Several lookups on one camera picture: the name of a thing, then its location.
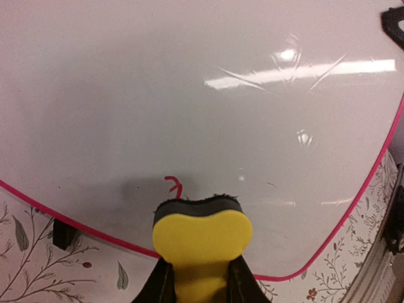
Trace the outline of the yellow bone-shaped eraser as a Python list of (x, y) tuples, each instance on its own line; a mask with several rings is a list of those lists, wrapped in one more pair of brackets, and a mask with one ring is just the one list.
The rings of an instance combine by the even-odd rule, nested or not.
[(177, 302), (225, 302), (229, 265), (252, 239), (252, 223), (235, 197), (171, 199), (155, 210), (155, 251), (172, 266)]

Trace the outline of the pink-framed whiteboard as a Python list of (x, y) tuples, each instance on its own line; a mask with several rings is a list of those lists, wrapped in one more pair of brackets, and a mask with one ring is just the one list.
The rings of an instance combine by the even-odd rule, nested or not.
[(402, 1), (2, 1), (1, 187), (153, 256), (153, 211), (236, 197), (258, 278), (300, 275), (403, 112)]

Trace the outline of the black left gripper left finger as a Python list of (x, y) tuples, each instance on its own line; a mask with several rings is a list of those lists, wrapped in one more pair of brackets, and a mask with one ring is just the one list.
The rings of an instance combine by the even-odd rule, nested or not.
[(139, 294), (132, 303), (174, 303), (174, 270), (171, 264), (160, 258)]

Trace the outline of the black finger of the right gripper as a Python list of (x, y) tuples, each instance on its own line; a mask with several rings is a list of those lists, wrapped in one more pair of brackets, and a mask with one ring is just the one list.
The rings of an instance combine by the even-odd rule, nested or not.
[(403, 6), (389, 8), (381, 13), (383, 32), (401, 49), (404, 50), (404, 34), (399, 23), (403, 21)]

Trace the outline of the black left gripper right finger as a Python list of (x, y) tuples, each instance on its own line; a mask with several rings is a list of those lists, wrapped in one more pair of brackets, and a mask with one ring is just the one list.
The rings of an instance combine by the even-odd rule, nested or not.
[(229, 302), (270, 303), (242, 256), (229, 264)]

